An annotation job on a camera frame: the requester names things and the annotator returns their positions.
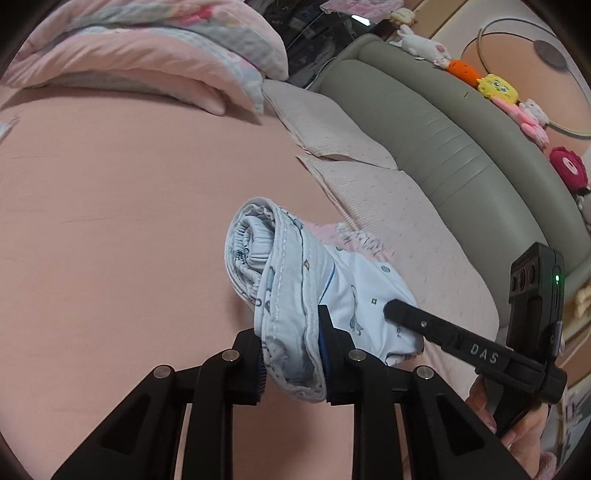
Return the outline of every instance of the metal rivet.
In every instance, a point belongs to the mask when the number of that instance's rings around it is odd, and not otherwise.
[[[154,376],[156,378],[166,378],[172,373],[172,369],[168,365],[159,365],[154,368]]]
[[[230,348],[230,350],[226,350],[222,353],[222,359],[226,362],[235,362],[240,358],[240,352],[238,350],[234,350]]]
[[[367,358],[367,353],[358,348],[354,348],[353,350],[349,350],[349,358],[354,362],[362,362]]]
[[[433,369],[431,367],[427,367],[426,365],[422,365],[417,368],[417,375],[424,380],[429,380],[430,378],[433,378],[433,375],[435,375],[435,372],[433,371]]]

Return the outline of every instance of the yellow plush toy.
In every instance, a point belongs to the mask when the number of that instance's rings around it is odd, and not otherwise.
[[[492,73],[488,74],[483,79],[478,80],[478,91],[489,100],[493,97],[498,97],[510,105],[515,105],[519,99],[517,90],[501,77],[493,75]]]

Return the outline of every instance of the human hand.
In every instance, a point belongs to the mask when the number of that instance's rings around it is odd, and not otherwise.
[[[490,430],[495,432],[495,419],[486,411],[487,402],[484,380],[482,377],[478,377],[470,389],[470,395],[466,399],[466,405],[478,415]],[[542,404],[539,408],[530,410],[501,439],[502,444],[507,447],[513,457],[532,478],[538,474],[540,469],[540,438],[542,437],[547,417],[548,405]]]

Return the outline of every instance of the upholstered headboard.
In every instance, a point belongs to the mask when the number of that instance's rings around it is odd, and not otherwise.
[[[476,90],[366,35],[310,90],[386,147],[435,205],[508,323],[509,269],[533,242],[564,255],[566,297],[591,275],[591,239],[548,160]]]

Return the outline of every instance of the pink bed sheet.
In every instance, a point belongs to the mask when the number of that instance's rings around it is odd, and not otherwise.
[[[223,266],[245,199],[342,218],[273,116],[90,90],[2,101],[21,120],[0,147],[0,430],[45,480],[154,366],[199,365],[252,325]],[[352,427],[351,408],[269,382],[237,408],[235,478],[348,478]]]

